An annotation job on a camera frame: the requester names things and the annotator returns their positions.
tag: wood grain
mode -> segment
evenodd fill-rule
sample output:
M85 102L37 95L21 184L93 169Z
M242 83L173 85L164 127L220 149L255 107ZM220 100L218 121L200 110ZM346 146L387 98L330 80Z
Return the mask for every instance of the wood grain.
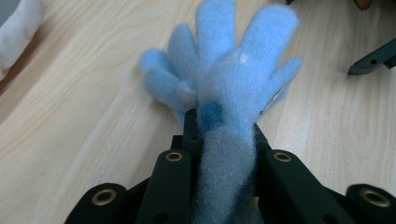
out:
M0 82L0 223L63 223L88 189L129 188L180 134L142 84L139 55L165 48L200 1L44 1L31 45ZM274 1L238 1L237 31ZM396 195L396 72L347 76L396 37L396 4L295 1L300 28L285 53L304 65L259 125L325 186L368 183Z

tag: black mechanical part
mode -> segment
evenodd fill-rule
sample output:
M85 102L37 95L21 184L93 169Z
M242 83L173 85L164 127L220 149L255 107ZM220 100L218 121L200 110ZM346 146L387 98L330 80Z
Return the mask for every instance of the black mechanical part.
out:
M290 5L294 0L286 0L286 5Z
M396 224L396 199L386 191L354 185L344 196L327 189L295 155L272 150L257 125L254 131L258 167L252 197L259 197L266 224ZM90 189L65 223L190 223L202 147L192 110L186 113L183 135L174 136L150 178L129 190L117 184Z
M355 62L347 73L352 76L369 74L382 64L389 69L396 65L396 38Z

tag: white cloth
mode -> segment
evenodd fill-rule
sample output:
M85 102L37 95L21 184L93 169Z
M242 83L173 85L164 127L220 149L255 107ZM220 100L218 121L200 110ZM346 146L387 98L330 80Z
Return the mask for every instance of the white cloth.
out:
M23 53L43 19L41 0L21 0L0 27L0 80Z

